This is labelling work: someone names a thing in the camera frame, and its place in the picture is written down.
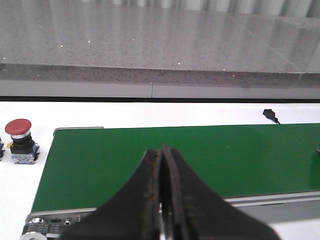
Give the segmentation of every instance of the speckled stone surface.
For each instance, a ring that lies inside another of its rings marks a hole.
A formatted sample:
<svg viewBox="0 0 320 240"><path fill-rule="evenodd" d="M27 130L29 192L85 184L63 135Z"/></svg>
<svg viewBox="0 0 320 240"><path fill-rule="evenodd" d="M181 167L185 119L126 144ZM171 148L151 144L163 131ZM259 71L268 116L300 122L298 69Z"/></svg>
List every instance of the speckled stone surface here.
<svg viewBox="0 0 320 240"><path fill-rule="evenodd" d="M1 0L0 23L0 80L320 87L320 19Z"/></svg>

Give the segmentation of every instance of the granite countertop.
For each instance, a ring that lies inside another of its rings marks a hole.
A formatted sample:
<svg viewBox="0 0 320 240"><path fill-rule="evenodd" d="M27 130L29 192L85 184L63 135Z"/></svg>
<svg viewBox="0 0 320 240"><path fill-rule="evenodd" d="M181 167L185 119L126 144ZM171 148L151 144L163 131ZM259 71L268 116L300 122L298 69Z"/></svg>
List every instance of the granite countertop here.
<svg viewBox="0 0 320 240"><path fill-rule="evenodd" d="M320 87L320 19L1 0L0 80Z"/></svg>

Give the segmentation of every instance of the green conveyor belt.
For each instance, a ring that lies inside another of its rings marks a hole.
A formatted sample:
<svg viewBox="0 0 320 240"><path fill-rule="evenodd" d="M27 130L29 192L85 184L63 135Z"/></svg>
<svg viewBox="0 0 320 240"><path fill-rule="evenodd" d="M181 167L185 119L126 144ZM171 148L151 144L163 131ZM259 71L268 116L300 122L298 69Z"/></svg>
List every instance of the green conveyor belt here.
<svg viewBox="0 0 320 240"><path fill-rule="evenodd" d="M315 191L319 143L318 123L59 130L32 212L102 205L163 144L222 197Z"/></svg>

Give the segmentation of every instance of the red button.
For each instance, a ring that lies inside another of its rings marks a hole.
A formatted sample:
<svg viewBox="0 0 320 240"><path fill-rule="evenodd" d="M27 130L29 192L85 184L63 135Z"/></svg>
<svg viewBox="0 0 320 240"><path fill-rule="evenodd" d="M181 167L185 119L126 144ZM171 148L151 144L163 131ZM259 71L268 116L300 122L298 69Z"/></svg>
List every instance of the red button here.
<svg viewBox="0 0 320 240"><path fill-rule="evenodd" d="M22 135L29 131L31 122L27 119L16 119L5 126L5 132L10 135Z"/></svg>

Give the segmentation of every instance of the white tabletop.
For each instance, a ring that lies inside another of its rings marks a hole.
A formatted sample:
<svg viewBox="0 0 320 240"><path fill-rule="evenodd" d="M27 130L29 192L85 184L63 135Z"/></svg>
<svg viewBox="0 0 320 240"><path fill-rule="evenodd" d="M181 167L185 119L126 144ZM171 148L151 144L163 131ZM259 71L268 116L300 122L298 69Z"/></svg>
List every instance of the white tabletop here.
<svg viewBox="0 0 320 240"><path fill-rule="evenodd" d="M18 118L32 122L32 138L40 145L40 155L34 165L14 164L8 149L0 162L0 239L19 239L56 128L275 124L263 116L264 109L273 109L282 124L320 121L318 103L0 102L0 137L5 146L11 138L4 128ZM320 239L320 216L271 226L283 240Z"/></svg>

